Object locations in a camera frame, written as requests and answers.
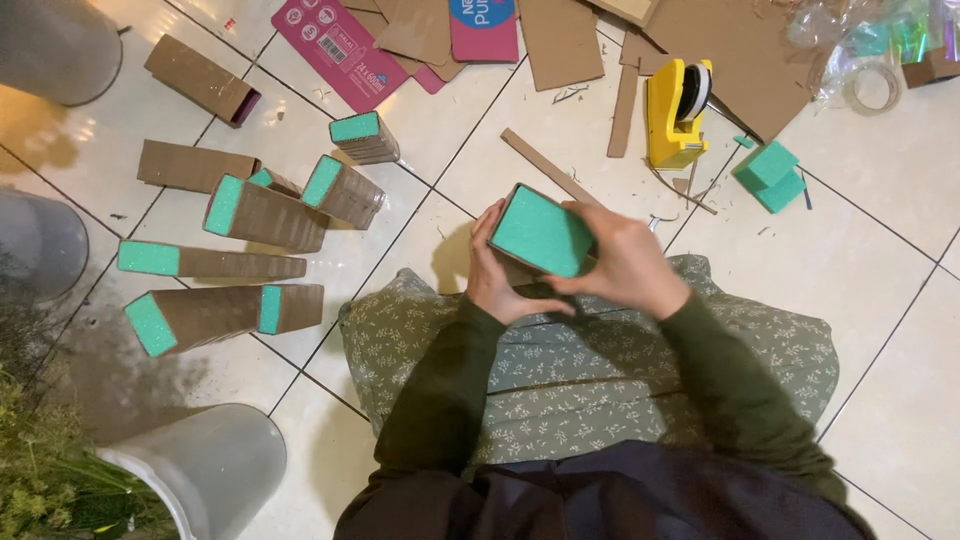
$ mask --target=pink cardboard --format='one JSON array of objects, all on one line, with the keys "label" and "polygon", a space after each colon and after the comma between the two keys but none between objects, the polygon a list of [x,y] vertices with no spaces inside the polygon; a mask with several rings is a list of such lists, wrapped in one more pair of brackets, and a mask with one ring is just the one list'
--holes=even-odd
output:
[{"label": "pink cardboard", "polygon": [[370,112],[410,75],[337,0],[287,0],[271,19],[356,112]]},{"label": "pink cardboard", "polygon": [[426,63],[417,70],[417,73],[414,73],[414,79],[416,79],[417,82],[423,86],[423,89],[426,90],[426,93],[430,95],[439,92],[446,84]]},{"label": "pink cardboard", "polygon": [[514,0],[450,0],[450,41],[458,61],[518,61]]}]

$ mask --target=green patterned cloth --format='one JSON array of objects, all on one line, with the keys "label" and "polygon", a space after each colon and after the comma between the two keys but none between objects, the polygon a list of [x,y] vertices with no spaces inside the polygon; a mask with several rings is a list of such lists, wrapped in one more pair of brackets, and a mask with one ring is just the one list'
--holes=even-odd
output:
[{"label": "green patterned cloth", "polygon": [[[829,325],[726,294],[710,278],[705,257],[669,260],[815,423],[839,377]],[[542,283],[517,291],[550,294]],[[374,434],[427,346],[453,320],[460,296],[437,294],[405,268],[379,292],[341,308],[347,362]],[[574,302],[580,312],[574,319],[532,315],[500,338],[471,464],[559,459],[626,439],[706,446],[677,359],[656,325],[597,297]]]}]

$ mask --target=white tile floor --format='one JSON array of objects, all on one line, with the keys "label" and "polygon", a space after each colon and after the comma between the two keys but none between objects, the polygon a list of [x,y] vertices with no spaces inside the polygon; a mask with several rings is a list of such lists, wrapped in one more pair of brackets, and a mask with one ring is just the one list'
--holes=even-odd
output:
[{"label": "white tile floor", "polygon": [[[90,263],[64,301],[76,310],[64,333],[70,379],[96,434],[116,440],[198,406],[241,402],[271,412],[289,451],[284,482],[245,539],[276,531],[327,538],[373,469],[373,437],[334,328],[340,305],[386,283],[404,266],[441,292],[463,290],[472,216],[526,182],[561,191],[498,138],[510,127],[612,209],[679,217],[657,231],[668,254],[707,255],[733,294],[821,317],[833,328],[841,377],[818,428],[851,485],[851,502],[881,538],[960,536],[960,247],[954,240],[960,155],[943,150],[960,82],[910,90],[893,111],[862,118],[805,110],[780,140],[808,171],[813,211],[796,203],[770,215],[729,176],[746,155],[740,132],[711,110],[711,150],[693,190],[720,213],[686,209],[642,166],[637,108],[627,157],[605,158],[623,24],[602,17],[607,76],[583,100],[552,105],[536,93],[529,62],[468,67],[437,95],[408,81],[380,112],[403,148],[402,166],[362,168],[388,203],[365,232],[332,230],[308,257],[307,282],[327,287],[324,323],[282,336],[243,335],[179,356],[148,359],[120,308],[151,288],[211,286],[118,272],[120,238],[244,249],[204,233],[206,197],[135,178],[140,144],[154,138],[253,154],[296,182],[333,149],[326,126],[349,108],[275,36],[281,0],[97,0],[124,35],[115,86],[65,110],[0,87],[0,184],[67,199],[91,238]],[[142,64],[170,33],[243,76],[264,97],[233,130],[154,81]],[[280,120],[277,113],[283,111]],[[86,296],[88,303],[81,305]]]}]

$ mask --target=person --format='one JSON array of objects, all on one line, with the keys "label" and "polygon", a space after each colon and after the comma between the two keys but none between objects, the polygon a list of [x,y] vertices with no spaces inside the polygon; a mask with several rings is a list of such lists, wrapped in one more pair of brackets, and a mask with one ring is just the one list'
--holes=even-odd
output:
[{"label": "person", "polygon": [[543,279],[562,295],[596,295],[649,314],[672,347],[711,451],[625,440],[559,460],[480,466],[478,444],[497,340],[558,298],[525,298],[487,240],[504,201],[471,230],[467,292],[393,403],[376,443],[380,468],[341,515],[335,538],[862,539],[833,461],[743,341],[674,272],[640,221],[564,203],[596,237],[581,277]]}]

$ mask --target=barcode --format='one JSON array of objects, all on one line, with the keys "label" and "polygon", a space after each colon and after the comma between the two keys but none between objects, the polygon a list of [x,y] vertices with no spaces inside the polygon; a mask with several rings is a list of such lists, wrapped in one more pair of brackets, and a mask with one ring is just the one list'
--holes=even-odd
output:
[{"label": "barcode", "polygon": [[324,36],[320,38],[319,43],[320,47],[330,55],[333,61],[340,63],[347,57],[347,53],[345,53],[333,39],[330,39],[330,36],[324,34]]}]

